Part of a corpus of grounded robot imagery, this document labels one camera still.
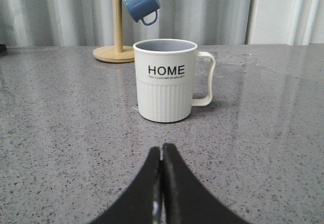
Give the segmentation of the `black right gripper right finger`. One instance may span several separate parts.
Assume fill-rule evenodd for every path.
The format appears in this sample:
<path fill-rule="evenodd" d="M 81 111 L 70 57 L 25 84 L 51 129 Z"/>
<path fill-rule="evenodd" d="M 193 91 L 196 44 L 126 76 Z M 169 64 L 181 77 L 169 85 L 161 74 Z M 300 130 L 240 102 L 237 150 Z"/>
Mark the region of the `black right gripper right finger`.
<path fill-rule="evenodd" d="M 247 223 L 195 177 L 174 144 L 163 145 L 167 223 Z"/>

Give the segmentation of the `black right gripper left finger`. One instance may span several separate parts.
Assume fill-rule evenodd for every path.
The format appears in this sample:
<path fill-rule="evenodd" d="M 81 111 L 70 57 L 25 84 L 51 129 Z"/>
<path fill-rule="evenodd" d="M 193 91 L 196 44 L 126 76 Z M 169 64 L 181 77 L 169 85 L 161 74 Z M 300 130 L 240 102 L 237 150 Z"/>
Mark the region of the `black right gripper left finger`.
<path fill-rule="evenodd" d="M 139 173 L 123 194 L 91 223 L 160 223 L 160 149 L 152 147 Z"/>

